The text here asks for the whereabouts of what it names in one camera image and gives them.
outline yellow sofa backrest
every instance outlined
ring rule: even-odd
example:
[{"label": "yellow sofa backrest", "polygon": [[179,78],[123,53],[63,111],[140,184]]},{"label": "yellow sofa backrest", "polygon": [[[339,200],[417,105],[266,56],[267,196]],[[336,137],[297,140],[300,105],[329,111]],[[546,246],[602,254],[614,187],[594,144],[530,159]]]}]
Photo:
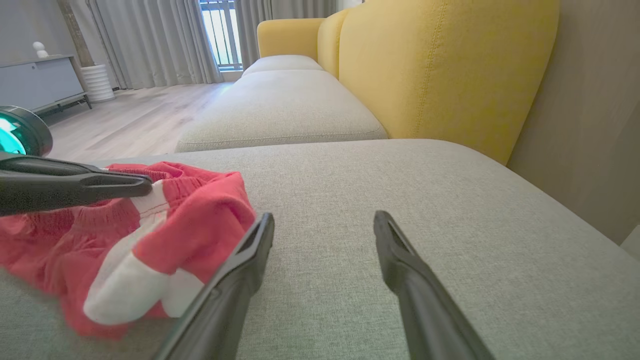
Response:
[{"label": "yellow sofa backrest", "polygon": [[506,164],[558,15],[559,0],[367,0],[325,20],[340,37],[319,35],[318,62],[390,138],[448,140]]}]

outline gray cabinet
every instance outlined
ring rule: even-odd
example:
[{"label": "gray cabinet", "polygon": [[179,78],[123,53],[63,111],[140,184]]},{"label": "gray cabinet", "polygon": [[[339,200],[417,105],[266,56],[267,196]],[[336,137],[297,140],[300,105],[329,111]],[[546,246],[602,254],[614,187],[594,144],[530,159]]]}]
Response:
[{"label": "gray cabinet", "polygon": [[83,95],[69,56],[0,65],[0,105],[38,111]]}]

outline gray seat cushion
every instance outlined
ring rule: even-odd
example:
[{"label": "gray seat cushion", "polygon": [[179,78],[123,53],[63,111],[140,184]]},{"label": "gray seat cushion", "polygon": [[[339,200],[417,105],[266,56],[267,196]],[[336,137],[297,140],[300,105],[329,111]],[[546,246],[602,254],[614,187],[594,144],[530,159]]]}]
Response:
[{"label": "gray seat cushion", "polygon": [[325,71],[261,71],[238,80],[182,134],[177,152],[386,138],[349,90]]},{"label": "gray seat cushion", "polygon": [[[372,228],[389,211],[497,359],[640,358],[640,263],[507,168],[437,140],[377,140],[168,154],[242,172],[276,231],[238,359],[407,359]],[[119,343],[80,338],[60,309],[2,279],[10,359],[146,359],[173,320]]]},{"label": "gray seat cushion", "polygon": [[308,56],[303,55],[275,55],[258,59],[249,66],[243,76],[258,71],[271,70],[322,70],[322,66]]}]

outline red and white garment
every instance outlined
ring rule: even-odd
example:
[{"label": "red and white garment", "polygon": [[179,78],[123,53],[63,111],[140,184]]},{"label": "red and white garment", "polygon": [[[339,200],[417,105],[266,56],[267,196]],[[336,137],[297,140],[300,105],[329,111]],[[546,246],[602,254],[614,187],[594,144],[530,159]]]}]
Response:
[{"label": "red and white garment", "polygon": [[0,218],[0,264],[58,296],[79,334],[120,337],[142,316],[179,317],[255,220],[240,173],[178,163],[144,197]]}]

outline white sculpture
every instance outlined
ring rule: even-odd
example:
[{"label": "white sculpture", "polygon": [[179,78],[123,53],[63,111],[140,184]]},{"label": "white sculpture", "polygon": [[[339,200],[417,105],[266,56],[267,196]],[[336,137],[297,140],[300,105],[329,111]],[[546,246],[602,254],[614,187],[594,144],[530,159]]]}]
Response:
[{"label": "white sculpture", "polygon": [[43,43],[36,41],[33,43],[33,49],[36,51],[36,55],[39,58],[46,58],[49,56],[49,53],[45,51]]}]

